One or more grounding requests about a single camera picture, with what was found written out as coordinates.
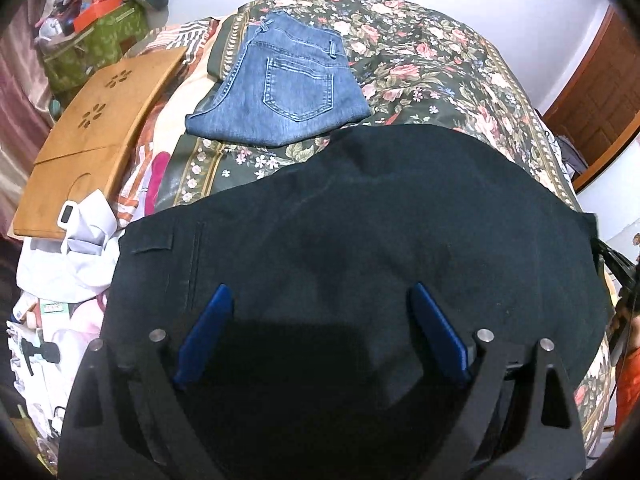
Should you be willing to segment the black pants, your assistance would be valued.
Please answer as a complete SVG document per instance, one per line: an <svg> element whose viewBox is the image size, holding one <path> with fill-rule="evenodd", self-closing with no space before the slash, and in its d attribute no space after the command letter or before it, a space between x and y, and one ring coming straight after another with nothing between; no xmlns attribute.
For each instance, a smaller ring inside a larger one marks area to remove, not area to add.
<svg viewBox="0 0 640 480"><path fill-rule="evenodd" d="M119 361L161 328L180 342L215 292L233 307L180 386L186 417L237 479L405 479L462 389L410 312L423 285L472 330L551 339L572 386L610 317L576 211L482 141L357 127L306 162L128 226L102 325Z"/></svg>

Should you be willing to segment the white crumpled clothing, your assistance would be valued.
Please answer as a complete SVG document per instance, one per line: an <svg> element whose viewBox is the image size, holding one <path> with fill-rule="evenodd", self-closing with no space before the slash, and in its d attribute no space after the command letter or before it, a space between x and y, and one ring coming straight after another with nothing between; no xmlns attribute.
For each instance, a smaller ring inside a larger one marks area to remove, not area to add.
<svg viewBox="0 0 640 480"><path fill-rule="evenodd" d="M66 202L58 218L65 224L62 240L24 238L16 284L39 299L80 304L111 286L122 230L99 190Z"/></svg>

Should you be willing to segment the wooden lap board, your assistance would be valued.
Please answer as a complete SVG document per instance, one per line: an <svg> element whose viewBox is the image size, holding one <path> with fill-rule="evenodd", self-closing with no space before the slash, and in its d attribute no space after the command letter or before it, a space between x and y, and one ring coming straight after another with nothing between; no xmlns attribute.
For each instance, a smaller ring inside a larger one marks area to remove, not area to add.
<svg viewBox="0 0 640 480"><path fill-rule="evenodd" d="M60 240L58 217L94 191L110 200L141 125L178 72L185 48L158 50L98 70L50 131L30 174L11 233Z"/></svg>

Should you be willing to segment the floral green bedspread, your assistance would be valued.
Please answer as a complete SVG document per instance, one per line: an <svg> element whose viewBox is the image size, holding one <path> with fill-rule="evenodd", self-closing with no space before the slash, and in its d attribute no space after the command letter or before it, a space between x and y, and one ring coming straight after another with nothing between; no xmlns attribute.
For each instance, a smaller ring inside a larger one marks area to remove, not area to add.
<svg viewBox="0 0 640 480"><path fill-rule="evenodd" d="M402 0L255 0L222 18L157 119L155 151L170 154L154 205L187 205L304 162L324 136L254 148L190 136L184 118L228 76L250 26L272 11L336 30L370 107L369 124L434 124L474 136L568 206L577 197L558 142L496 47L471 27Z"/></svg>

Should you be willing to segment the folded blue jeans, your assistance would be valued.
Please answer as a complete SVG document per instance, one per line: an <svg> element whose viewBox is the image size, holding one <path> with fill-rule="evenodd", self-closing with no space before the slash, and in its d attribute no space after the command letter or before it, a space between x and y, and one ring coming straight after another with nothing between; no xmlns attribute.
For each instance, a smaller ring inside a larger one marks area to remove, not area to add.
<svg viewBox="0 0 640 480"><path fill-rule="evenodd" d="M221 86L186 116L186 133L278 148L369 116L342 36L278 11L248 28Z"/></svg>

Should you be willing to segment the brown wooden door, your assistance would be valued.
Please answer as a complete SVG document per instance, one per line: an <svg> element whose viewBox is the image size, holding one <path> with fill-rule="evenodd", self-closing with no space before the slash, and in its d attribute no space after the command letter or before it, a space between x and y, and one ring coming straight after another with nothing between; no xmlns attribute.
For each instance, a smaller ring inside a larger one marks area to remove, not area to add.
<svg viewBox="0 0 640 480"><path fill-rule="evenodd" d="M574 177L576 191L610 166L639 133L639 40L613 8L606 10L582 62L544 122L566 136L587 169Z"/></svg>

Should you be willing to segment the striped pink curtain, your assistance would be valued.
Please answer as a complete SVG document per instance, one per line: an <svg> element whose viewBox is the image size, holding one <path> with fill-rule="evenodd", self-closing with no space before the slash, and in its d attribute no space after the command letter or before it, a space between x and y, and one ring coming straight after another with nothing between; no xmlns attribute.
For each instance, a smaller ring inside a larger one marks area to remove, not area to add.
<svg viewBox="0 0 640 480"><path fill-rule="evenodd" d="M9 232L53 125L52 94L34 39L46 0L25 0L1 34L1 234Z"/></svg>

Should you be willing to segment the green patterned storage bag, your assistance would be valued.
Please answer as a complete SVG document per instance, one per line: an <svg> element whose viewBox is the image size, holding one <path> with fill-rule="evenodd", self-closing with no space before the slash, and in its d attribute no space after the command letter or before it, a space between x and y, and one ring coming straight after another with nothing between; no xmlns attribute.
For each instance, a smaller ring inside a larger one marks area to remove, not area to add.
<svg viewBox="0 0 640 480"><path fill-rule="evenodd" d="M118 62L149 32L145 12L126 2L82 32L42 47L43 69L55 96L78 90L100 68Z"/></svg>

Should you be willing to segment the orange box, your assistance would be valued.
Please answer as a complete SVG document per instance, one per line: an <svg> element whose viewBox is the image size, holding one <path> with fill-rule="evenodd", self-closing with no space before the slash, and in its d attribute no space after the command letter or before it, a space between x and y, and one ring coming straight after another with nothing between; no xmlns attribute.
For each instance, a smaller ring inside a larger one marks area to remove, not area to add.
<svg viewBox="0 0 640 480"><path fill-rule="evenodd" d="M74 32L81 32L99 18L117 9L123 2L124 0L100 0L91 3L74 19Z"/></svg>

